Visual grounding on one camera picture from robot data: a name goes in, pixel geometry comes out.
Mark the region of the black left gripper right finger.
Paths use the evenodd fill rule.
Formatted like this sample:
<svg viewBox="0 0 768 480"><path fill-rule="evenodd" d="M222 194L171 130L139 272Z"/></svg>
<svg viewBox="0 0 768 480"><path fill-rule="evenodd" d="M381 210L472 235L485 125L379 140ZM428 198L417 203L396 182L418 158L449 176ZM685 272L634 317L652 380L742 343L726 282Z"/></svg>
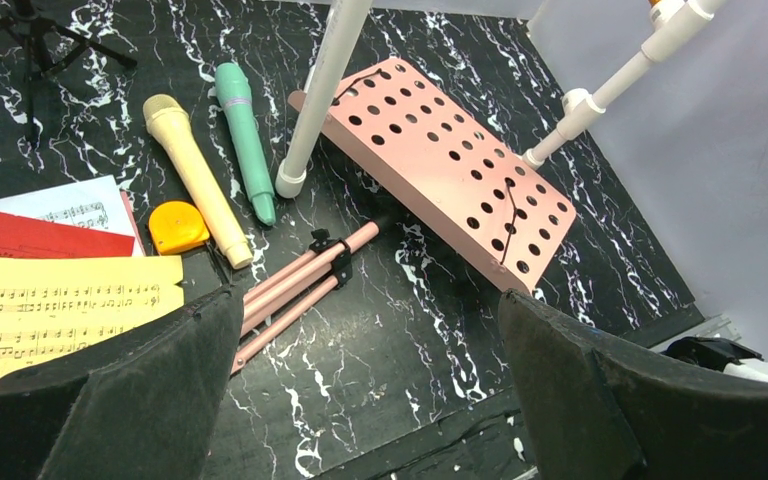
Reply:
<svg viewBox="0 0 768 480"><path fill-rule="evenodd" d="M516 290L498 324L544 479L768 479L768 381L706 369Z"/></svg>

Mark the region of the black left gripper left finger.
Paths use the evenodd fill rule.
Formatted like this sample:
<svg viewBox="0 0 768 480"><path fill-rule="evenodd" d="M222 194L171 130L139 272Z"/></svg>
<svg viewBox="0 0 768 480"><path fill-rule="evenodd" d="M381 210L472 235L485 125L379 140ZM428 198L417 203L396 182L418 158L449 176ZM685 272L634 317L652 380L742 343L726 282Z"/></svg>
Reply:
<svg viewBox="0 0 768 480"><path fill-rule="evenodd" d="M0 479L196 479L243 321L227 285L0 379Z"/></svg>

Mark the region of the yellow sheet music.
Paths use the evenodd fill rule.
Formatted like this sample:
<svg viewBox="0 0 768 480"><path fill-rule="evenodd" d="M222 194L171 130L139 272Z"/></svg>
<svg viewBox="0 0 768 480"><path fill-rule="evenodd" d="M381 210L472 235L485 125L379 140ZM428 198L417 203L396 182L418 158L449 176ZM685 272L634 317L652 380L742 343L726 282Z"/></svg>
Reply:
<svg viewBox="0 0 768 480"><path fill-rule="evenodd" d="M0 379L181 307L179 256L0 257Z"/></svg>

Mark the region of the red folder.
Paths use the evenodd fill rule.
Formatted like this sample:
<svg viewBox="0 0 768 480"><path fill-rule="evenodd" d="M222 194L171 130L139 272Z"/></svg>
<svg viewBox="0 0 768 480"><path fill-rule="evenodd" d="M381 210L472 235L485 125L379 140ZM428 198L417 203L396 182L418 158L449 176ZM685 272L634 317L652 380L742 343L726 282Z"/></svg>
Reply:
<svg viewBox="0 0 768 480"><path fill-rule="evenodd" d="M0 212L0 257L67 259L133 256L134 239L108 231Z"/></svg>

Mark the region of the pink music stand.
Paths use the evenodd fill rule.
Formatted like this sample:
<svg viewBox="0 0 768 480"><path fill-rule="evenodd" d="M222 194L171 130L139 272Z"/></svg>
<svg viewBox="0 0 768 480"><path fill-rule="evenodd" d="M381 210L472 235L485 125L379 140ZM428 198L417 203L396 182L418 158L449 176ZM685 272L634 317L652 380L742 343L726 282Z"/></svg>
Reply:
<svg viewBox="0 0 768 480"><path fill-rule="evenodd" d="M572 202L430 79L389 58L342 79L322 132L502 292L531 294L572 226ZM308 249L244 297L240 371L353 275L354 254L394 221L381 212Z"/></svg>

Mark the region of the black tripod shock mount stand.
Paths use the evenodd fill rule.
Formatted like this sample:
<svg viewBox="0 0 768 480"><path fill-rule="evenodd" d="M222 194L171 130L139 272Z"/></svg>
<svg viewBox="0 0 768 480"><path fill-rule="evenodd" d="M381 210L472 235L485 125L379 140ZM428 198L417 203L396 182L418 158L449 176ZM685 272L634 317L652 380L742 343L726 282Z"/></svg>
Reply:
<svg viewBox="0 0 768 480"><path fill-rule="evenodd" d="M11 5L12 10L6 16L0 17L0 32L8 34L25 54L23 77L27 95L25 139L32 148L36 148L39 145L40 135L35 125L33 97L35 82L56 76L87 51L100 53L126 70L135 69L138 62L129 55L117 52L41 14L31 1L11 1ZM54 60L46 41L46 37L50 35L58 35L72 41L69 52L59 60Z"/></svg>

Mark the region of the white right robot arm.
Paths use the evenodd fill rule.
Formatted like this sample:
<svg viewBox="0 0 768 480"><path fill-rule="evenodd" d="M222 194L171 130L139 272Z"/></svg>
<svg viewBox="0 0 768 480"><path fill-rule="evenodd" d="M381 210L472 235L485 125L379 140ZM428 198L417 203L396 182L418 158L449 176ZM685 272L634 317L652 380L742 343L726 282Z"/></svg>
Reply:
<svg viewBox="0 0 768 480"><path fill-rule="evenodd" d="M768 362L760 353L733 340L685 336L670 343L662 354L730 376L768 383Z"/></svg>

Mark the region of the orange tape measure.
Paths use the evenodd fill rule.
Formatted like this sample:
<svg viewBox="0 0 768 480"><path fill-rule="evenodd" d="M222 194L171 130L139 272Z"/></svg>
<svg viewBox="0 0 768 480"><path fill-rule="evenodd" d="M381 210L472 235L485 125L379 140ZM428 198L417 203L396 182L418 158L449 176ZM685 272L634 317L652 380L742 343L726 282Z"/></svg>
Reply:
<svg viewBox="0 0 768 480"><path fill-rule="evenodd" d="M160 255L174 255L203 246L210 232L199 210L192 204L173 200L156 207L148 229Z"/></svg>

